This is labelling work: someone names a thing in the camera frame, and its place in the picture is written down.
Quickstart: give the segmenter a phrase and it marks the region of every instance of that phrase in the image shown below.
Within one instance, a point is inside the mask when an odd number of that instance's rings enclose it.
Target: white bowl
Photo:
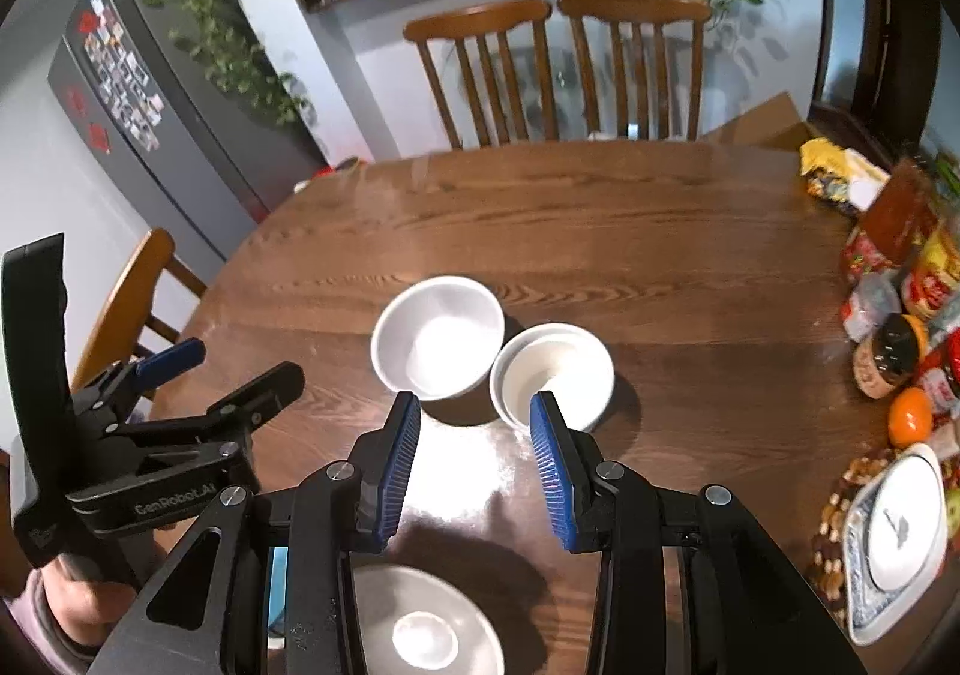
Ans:
[[[487,617],[450,583],[401,565],[353,573],[370,675],[503,675],[503,650]]]
[[[535,325],[513,337],[496,356],[490,397],[513,428],[530,431],[530,400],[551,391],[566,424],[589,431],[613,395],[613,360],[587,330],[567,323]]]
[[[391,391],[421,401],[476,388],[503,344],[496,296],[467,277],[433,277],[391,301],[373,328],[370,357]]]

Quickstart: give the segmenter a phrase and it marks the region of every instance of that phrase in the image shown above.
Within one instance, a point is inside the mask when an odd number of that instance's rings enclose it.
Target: orange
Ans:
[[[919,388],[907,388],[890,405],[887,434],[894,448],[909,448],[920,443],[933,431],[933,408],[930,399]]]

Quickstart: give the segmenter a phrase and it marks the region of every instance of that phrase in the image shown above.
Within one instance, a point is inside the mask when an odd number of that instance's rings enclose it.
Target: human hand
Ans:
[[[123,583],[74,580],[59,556],[40,572],[56,623],[78,645],[102,645],[136,598],[136,590]]]

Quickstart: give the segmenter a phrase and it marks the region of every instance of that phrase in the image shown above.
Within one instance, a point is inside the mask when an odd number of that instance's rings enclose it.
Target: wooden chair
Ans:
[[[584,31],[584,17],[593,17],[610,27],[613,49],[613,83],[616,86],[616,133],[627,135],[627,73],[623,58],[623,41],[620,23],[629,23],[634,42],[634,79],[637,83],[637,125],[640,137],[650,134],[650,104],[647,91],[647,61],[644,57],[640,25],[654,26],[654,52],[656,54],[656,134],[665,139],[670,132],[670,88],[666,70],[666,42],[664,25],[690,21],[693,27],[693,60],[690,77],[690,113],[686,138],[697,138],[700,124],[700,92],[704,74],[704,24],[712,12],[703,0],[558,0],[560,12],[570,19],[573,29],[573,46],[580,66],[580,79],[584,85],[584,108],[587,114],[587,130],[600,130],[600,113],[597,106],[596,83],[593,78],[593,61]]]
[[[170,272],[181,285],[198,297],[206,291],[205,284],[174,258],[173,237],[163,229],[149,231],[131,255],[126,269],[120,274],[97,317],[73,374],[71,388],[74,391],[80,390],[114,361],[151,355],[151,351],[140,343],[144,327],[150,328],[171,344],[179,339],[176,328],[151,314],[154,291],[164,271]]]
[[[534,29],[536,73],[541,87],[541,102],[544,105],[544,133],[547,139],[555,141],[557,139],[557,109],[553,98],[553,79],[550,71],[550,56],[546,49],[546,29],[544,27],[544,22],[550,17],[552,11],[553,8],[545,0],[514,0],[449,11],[445,14],[437,14],[433,17],[425,17],[407,23],[403,29],[403,37],[416,44],[421,60],[424,62],[424,71],[426,71],[427,80],[430,82],[430,89],[433,91],[434,100],[437,102],[437,108],[440,111],[440,118],[443,120],[443,127],[446,129],[446,136],[453,149],[462,149],[463,144],[457,135],[455,125],[453,125],[450,107],[446,103],[443,87],[440,87],[440,78],[437,76],[433,59],[430,58],[427,41],[437,38],[453,41],[460,62],[460,70],[464,76],[464,85],[467,87],[467,101],[470,105],[474,127],[476,127],[477,139],[480,146],[489,146],[491,144],[490,132],[487,129],[487,120],[484,117],[476,81],[467,57],[466,42],[464,42],[464,39],[467,38],[473,37],[476,39],[487,97],[490,100],[491,111],[493,111],[493,125],[496,126],[497,144],[502,145],[510,141],[510,131],[503,113],[503,104],[500,101],[496,72],[494,72],[490,50],[487,45],[487,34],[496,34],[515,135],[517,135],[517,139],[527,140],[530,136],[527,133],[527,122],[523,117],[520,87],[517,85],[517,70],[510,53],[507,31],[523,23],[530,23]]]

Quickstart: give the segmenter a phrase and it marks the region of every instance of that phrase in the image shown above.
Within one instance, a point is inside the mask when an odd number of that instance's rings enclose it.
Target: pink sleeve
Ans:
[[[47,605],[40,570],[27,579],[22,595],[10,603],[13,620],[56,675],[83,675],[93,657],[75,648],[56,625]]]

